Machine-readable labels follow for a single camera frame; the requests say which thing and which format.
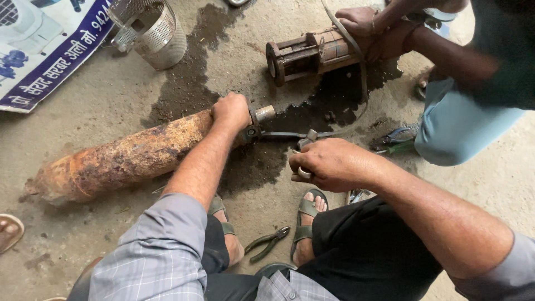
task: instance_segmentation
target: green-handled pliers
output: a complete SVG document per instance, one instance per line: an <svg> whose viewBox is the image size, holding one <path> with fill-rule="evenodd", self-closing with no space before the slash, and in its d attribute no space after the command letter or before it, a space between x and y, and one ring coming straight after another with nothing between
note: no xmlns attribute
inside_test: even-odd
<svg viewBox="0 0 535 301"><path fill-rule="evenodd" d="M258 247L259 245L269 242L269 245L262 250L262 252L256 254L255 256L251 257L249 259L249 262L252 264L260 261L262 258L266 257L266 255L271 252L273 247L283 238L286 237L290 233L290 226L286 226L284 228L280 228L277 232L274 234L262 236L259 239L254 240L252 243L250 243L248 246L245 247L245 254L249 253L252 249Z"/></svg>

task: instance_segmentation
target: sandal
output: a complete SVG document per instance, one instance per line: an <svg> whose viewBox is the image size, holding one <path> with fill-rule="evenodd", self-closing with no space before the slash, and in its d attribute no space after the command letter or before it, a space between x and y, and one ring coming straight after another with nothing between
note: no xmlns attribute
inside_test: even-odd
<svg viewBox="0 0 535 301"><path fill-rule="evenodd" d="M7 247L0 250L0 253L3 253L7 251L9 248L11 248L14 244L16 244L22 235L24 234L24 224L20 221L20 219L14 217L11 214L0 214L0 222L1 221L7 221L6 227L9 227L10 224L16 224L18 226L17 232L9 241L7 244Z"/></svg>
<svg viewBox="0 0 535 301"><path fill-rule="evenodd" d="M290 251L290 258L292 261L294 258L294 253L297 247L297 243L302 239L312 238L312 225L301 225L301 213L308 214L312 217L316 217L316 215L319 213L319 211L314 207L316 205L316 202L309 201L304 198L305 194L309 192L311 192L314 195L314 200L316 199L318 195L322 199L324 199L325 204L327 205L327 210L329 210L329 203L327 202L327 197L319 189L316 189L316 188L308 189L304 193L303 199L301 199L301 203L299 203L299 210L297 211L297 227L295 228L294 241L292 242L292 250Z"/></svg>
<svg viewBox="0 0 535 301"><path fill-rule="evenodd" d="M223 213L225 213L225 217L227 218L227 222L221 222L221 226L223 226L223 233L225 235L227 234L236 235L236 232L234 231L234 226L232 226L232 224L228 222L227 209L225 208L225 205L223 205L223 201L221 200L221 197L216 195L212 199L212 203L210 203L210 208L208 208L208 214L213 215L214 213L220 210L223 210Z"/></svg>

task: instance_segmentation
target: metal pipe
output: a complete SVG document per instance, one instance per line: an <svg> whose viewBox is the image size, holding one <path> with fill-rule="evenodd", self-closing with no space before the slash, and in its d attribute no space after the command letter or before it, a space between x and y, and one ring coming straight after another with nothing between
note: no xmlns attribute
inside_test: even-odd
<svg viewBox="0 0 535 301"><path fill-rule="evenodd" d="M267 120L272 106L256 111ZM210 110L162 124L114 142L84 149L44 165L26 192L54 205L66 201L89 201L102 192L115 190L173 171L186 154L210 131ZM234 146L244 142L238 135Z"/></svg>

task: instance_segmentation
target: pliers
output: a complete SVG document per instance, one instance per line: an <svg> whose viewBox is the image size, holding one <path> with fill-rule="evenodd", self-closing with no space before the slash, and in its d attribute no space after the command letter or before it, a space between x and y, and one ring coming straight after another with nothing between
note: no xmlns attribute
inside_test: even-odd
<svg viewBox="0 0 535 301"><path fill-rule="evenodd" d="M410 130L410 127L400 127L399 129L396 129L396 130L393 130L392 132L382 136L382 137L379 137L377 139L375 139L374 141L372 141L370 143L370 148L373 149L374 151L381 151L385 148L385 146L387 145L392 145L392 144L399 144L399 143L402 143L402 142L407 142L409 140L412 140L412 138L407 138L407 139L396 139L395 136L401 132L406 132L406 131L409 131Z"/></svg>
<svg viewBox="0 0 535 301"><path fill-rule="evenodd" d="M254 240L252 243L250 243L248 246L245 247L245 254L249 253L252 249L256 248L258 245L269 242L269 245L262 250L262 252L256 254L255 256L251 257L249 259L249 262L252 264L260 261L262 258L266 257L266 255L271 252L273 247L283 238L286 237L290 233L290 226L286 226L284 228L280 228L277 232L274 234L262 236L261 238L258 238Z"/></svg>

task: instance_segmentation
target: printed banner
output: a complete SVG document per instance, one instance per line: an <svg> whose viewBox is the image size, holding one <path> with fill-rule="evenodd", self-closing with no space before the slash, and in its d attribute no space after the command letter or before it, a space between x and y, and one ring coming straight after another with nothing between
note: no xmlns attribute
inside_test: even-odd
<svg viewBox="0 0 535 301"><path fill-rule="evenodd" d="M0 0L0 110L29 113L113 26L109 0Z"/></svg>

